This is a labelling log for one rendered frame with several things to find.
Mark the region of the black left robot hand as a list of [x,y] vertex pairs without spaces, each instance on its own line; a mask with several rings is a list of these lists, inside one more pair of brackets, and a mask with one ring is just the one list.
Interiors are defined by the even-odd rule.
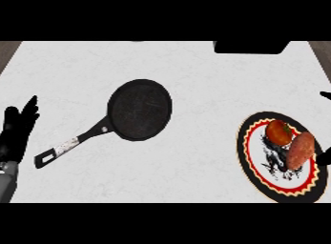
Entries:
[[3,130],[0,132],[0,170],[1,164],[21,162],[25,153],[29,133],[38,114],[37,96],[32,96],[22,110],[15,106],[4,109]]

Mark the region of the red tomato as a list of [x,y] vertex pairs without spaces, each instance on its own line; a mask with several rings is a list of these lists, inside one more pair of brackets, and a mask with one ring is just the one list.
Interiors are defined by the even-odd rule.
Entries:
[[291,142],[291,129],[282,120],[269,122],[264,134],[269,141],[278,146],[285,146]]

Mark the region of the black red patterned plate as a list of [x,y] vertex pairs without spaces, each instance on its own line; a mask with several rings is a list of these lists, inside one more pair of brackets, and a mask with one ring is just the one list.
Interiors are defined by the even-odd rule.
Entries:
[[315,153],[303,166],[292,171],[285,166],[285,153],[290,145],[275,145],[266,136],[266,126],[282,120],[295,138],[307,129],[288,116],[276,112],[257,112],[239,126],[236,134],[236,155],[244,174],[257,190],[279,203],[313,203],[325,188],[326,167],[316,165],[321,147],[315,142]]

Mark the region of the black frying pan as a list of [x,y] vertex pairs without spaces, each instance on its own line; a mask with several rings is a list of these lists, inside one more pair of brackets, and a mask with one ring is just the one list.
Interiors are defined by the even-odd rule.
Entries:
[[152,138],[165,128],[171,115],[171,99],[164,86],[149,79],[127,82],[106,102],[106,114],[87,132],[34,157],[40,169],[89,138],[114,132],[128,141]]

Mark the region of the black appliance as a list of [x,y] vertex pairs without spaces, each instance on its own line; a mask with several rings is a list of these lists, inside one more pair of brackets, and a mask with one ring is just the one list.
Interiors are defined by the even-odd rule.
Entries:
[[288,41],[216,41],[214,53],[279,54]]

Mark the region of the reddish brown sweet potato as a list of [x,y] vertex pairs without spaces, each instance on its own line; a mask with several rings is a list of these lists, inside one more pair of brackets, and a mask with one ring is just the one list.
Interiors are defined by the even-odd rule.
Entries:
[[295,171],[315,154],[315,137],[301,132],[292,139],[285,155],[287,168]]

